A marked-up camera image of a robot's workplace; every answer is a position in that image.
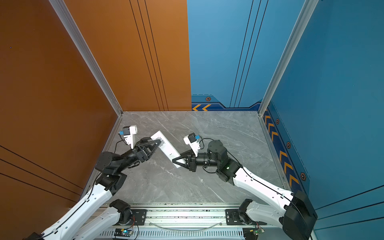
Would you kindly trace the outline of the white remote control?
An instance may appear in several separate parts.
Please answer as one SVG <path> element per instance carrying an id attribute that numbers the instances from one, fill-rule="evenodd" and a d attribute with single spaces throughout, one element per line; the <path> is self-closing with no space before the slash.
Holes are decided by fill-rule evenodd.
<path id="1" fill-rule="evenodd" d="M 164 136 L 161 131 L 156 132 L 151 136 L 152 140 L 160 140 L 159 148 L 166 155 L 166 157 L 173 163 L 173 159 L 180 157 L 180 153 L 175 149 L 175 147 L 170 143 L 170 141 Z M 176 168 L 180 168 L 180 165 L 173 163 Z"/>

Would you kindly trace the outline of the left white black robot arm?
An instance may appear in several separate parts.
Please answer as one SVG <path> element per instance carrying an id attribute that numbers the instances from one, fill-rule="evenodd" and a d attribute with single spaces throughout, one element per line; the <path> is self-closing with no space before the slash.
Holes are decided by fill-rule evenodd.
<path id="1" fill-rule="evenodd" d="M 93 240 L 114 224 L 134 224 L 135 217 L 131 206 L 115 200 L 95 219 L 90 217 L 123 186 L 127 175 L 125 169 L 132 169 L 148 161 L 158 147 L 160 139 L 142 138 L 135 146 L 119 155 L 102 152 L 96 170 L 100 171 L 91 189 L 62 218 L 42 233 L 29 235 L 29 240 Z"/>

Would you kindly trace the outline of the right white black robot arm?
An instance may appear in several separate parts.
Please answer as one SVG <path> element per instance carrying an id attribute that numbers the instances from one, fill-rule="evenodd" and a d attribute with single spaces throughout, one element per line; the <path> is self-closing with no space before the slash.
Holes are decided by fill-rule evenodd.
<path id="1" fill-rule="evenodd" d="M 312 239 L 318 215 L 308 195 L 302 191 L 293 193 L 282 189 L 256 176 L 235 158 L 229 157 L 221 141 L 211 141 L 205 153 L 186 151 L 172 162 L 191 172 L 195 172 L 197 167 L 216 167 L 215 173 L 222 181 L 264 201 L 265 205 L 251 199 L 243 201 L 238 208 L 243 224 L 263 222 L 281 228 L 292 240 Z"/>

